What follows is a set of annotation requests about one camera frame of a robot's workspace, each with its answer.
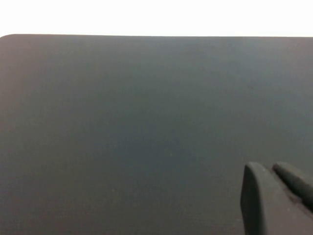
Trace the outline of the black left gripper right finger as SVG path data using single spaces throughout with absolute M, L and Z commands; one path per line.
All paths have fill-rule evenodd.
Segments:
M 313 211 L 313 177 L 286 162 L 277 162 L 272 166 L 273 171 L 296 195 L 301 203 Z

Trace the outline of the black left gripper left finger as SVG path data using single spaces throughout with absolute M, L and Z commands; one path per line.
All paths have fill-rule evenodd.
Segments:
M 245 165 L 240 207 L 246 235 L 311 235 L 313 212 L 273 171 L 257 162 Z

